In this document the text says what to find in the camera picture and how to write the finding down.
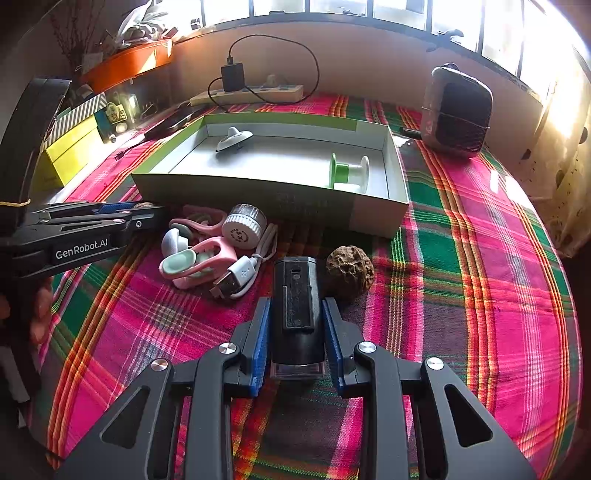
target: plaid bedsheet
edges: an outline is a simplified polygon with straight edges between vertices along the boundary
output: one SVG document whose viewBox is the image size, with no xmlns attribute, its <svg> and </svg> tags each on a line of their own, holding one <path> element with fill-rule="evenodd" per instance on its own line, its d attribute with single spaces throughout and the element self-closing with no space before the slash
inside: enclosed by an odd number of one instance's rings
<svg viewBox="0 0 591 480">
<path fill-rule="evenodd" d="M 246 109 L 343 116 L 394 132 L 420 121 L 404 108 L 334 95 L 232 111 Z M 401 143 L 411 206 L 395 238 L 283 223 L 278 255 L 363 248 L 375 283 L 341 305 L 343 318 L 396 356 L 442 357 L 546 479 L 569 448 L 582 387 L 576 314 L 560 260 L 527 198 L 488 152 L 458 163 L 420 141 Z M 159 144 L 119 161 L 112 155 L 70 200 L 139 198 L 129 174 Z M 228 306 L 206 289 L 176 290 L 158 275 L 160 257 L 159 236 L 138 237 L 119 258 L 56 277 L 51 336 L 40 349 L 43 391 L 28 421 L 59 455 L 152 359 L 198 358 L 272 293 L 272 262 Z M 232 405 L 235 478 L 356 478 L 361 421 L 361 400 L 340 399 L 329 378 L 307 388 L 267 380 L 256 400 Z M 408 409 L 407 424 L 410 435 Z M 412 435 L 409 442 L 415 449 Z"/>
</svg>

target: yellow string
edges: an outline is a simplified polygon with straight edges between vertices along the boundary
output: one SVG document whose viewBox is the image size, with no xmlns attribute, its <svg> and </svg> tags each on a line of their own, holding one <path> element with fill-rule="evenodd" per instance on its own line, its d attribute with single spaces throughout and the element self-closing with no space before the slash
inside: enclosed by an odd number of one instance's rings
<svg viewBox="0 0 591 480">
<path fill-rule="evenodd" d="M 14 202 L 0 202 L 0 207 L 26 207 L 31 203 L 31 199 L 28 199 L 26 202 L 21 203 L 14 203 Z"/>
</svg>

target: striped box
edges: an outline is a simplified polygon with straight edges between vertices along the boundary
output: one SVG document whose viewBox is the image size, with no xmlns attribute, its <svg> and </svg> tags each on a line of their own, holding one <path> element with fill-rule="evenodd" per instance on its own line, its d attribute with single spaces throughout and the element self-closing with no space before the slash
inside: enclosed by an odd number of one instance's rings
<svg viewBox="0 0 591 480">
<path fill-rule="evenodd" d="M 76 125 L 106 106 L 107 97 L 104 93 L 100 93 L 90 100 L 87 100 L 82 105 L 77 106 L 70 113 L 56 120 L 51 132 L 47 135 L 45 143 L 43 144 L 43 149 L 45 150 L 64 134 L 72 130 Z"/>
</svg>

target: black adapter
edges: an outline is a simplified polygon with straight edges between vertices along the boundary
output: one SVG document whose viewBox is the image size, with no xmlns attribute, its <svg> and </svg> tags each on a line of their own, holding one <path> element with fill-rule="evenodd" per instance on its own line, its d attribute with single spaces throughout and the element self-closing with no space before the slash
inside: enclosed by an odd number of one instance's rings
<svg viewBox="0 0 591 480">
<path fill-rule="evenodd" d="M 224 92 L 237 92 L 246 86 L 244 82 L 244 65 L 242 63 L 228 62 L 221 70 Z"/>
</svg>

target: mint green ear tip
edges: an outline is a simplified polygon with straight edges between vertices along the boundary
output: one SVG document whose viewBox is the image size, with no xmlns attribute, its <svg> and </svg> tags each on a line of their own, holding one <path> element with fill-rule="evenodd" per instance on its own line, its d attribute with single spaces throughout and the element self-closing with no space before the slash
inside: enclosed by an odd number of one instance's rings
<svg viewBox="0 0 591 480">
<path fill-rule="evenodd" d="M 167 275 L 176 275 L 191 268 L 197 260 L 197 254 L 191 250 L 181 250 L 179 253 L 166 257 L 162 262 L 162 270 Z"/>
</svg>

